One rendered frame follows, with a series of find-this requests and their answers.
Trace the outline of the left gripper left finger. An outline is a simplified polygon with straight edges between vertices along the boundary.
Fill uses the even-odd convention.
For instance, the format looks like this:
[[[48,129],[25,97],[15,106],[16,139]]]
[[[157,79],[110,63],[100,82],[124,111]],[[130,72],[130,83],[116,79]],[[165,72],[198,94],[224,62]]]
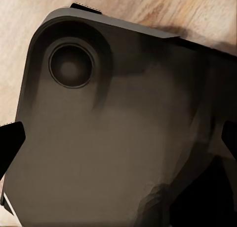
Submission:
[[[25,139],[21,121],[0,126],[0,181]]]

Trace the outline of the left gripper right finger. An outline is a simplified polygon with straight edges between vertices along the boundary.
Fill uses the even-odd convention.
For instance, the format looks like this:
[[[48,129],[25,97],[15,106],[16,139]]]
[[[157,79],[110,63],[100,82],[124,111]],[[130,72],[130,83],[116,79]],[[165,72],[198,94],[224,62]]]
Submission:
[[[237,123],[226,121],[221,139],[237,161]]]

